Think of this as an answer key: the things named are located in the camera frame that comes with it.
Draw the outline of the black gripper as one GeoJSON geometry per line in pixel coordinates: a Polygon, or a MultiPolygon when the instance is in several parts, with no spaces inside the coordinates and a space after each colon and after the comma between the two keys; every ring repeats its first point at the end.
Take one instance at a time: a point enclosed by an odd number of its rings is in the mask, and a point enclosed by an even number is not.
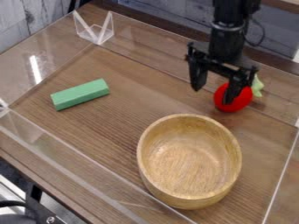
{"type": "Polygon", "coordinates": [[[218,60],[209,56],[209,43],[192,41],[187,44],[185,59],[189,65],[191,88],[199,91],[207,83],[208,71],[230,78],[228,87],[223,95],[223,104],[230,105],[239,96],[246,85],[251,86],[259,64],[246,55],[240,54],[234,60],[218,60]]]}

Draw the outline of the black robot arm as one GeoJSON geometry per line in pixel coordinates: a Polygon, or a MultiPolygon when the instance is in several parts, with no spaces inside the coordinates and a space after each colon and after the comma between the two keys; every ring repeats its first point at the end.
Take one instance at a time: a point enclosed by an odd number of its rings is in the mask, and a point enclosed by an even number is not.
{"type": "Polygon", "coordinates": [[[209,41],[187,44],[191,88],[199,91],[208,79],[208,72],[228,79],[220,98],[223,106],[231,105],[242,91],[252,87],[259,71],[258,63],[243,54],[244,44],[259,46],[247,39],[252,15],[260,10],[262,0],[212,0],[209,41]]]}

